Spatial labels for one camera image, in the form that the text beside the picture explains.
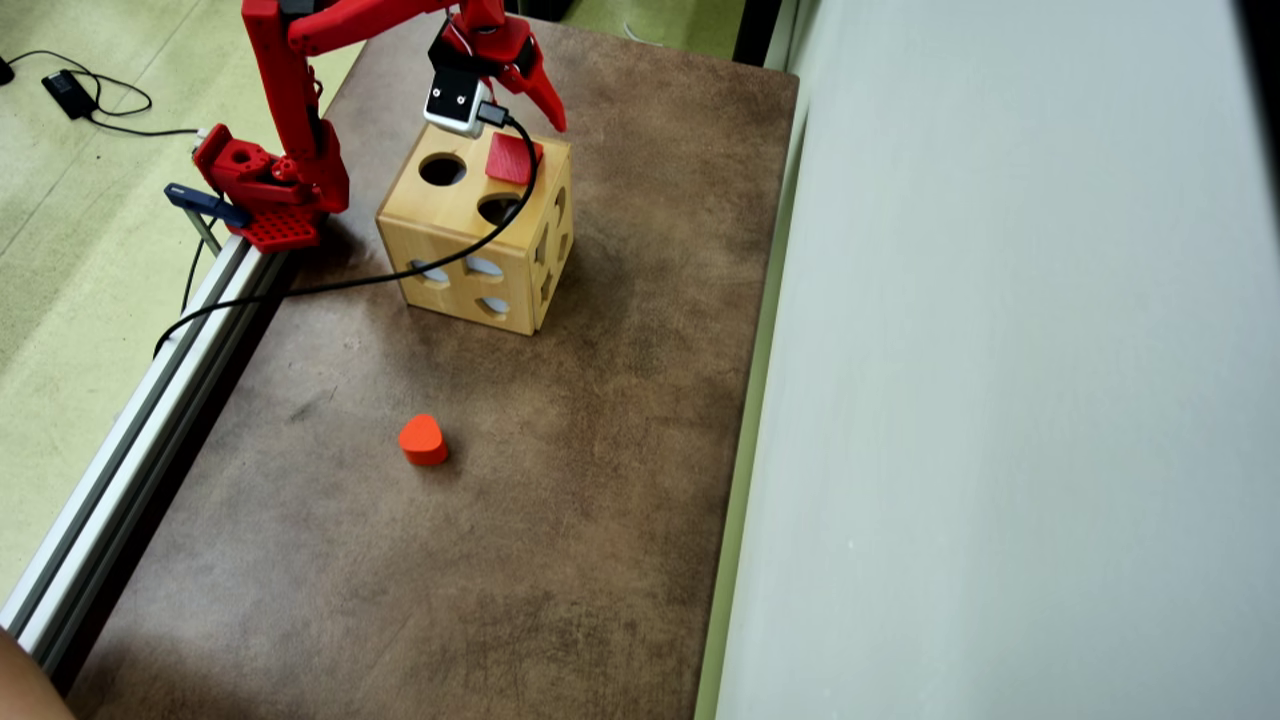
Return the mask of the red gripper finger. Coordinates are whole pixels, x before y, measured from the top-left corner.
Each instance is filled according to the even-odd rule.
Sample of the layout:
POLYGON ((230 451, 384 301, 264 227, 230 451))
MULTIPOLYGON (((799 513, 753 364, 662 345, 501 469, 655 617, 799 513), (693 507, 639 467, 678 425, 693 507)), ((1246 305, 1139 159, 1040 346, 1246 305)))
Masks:
POLYGON ((561 96, 547 74, 544 61, 511 65, 511 92, 527 97, 550 122, 557 133, 567 131, 567 115, 561 96))

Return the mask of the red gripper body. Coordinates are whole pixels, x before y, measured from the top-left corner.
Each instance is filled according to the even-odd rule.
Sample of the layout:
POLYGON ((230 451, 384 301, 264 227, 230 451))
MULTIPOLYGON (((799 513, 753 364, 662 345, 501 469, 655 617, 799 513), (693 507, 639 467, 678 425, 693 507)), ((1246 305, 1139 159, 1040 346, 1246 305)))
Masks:
POLYGON ((430 60, 476 76, 483 83, 532 87, 547 81, 531 26, 508 17, 503 1, 457 1, 430 47, 430 60))

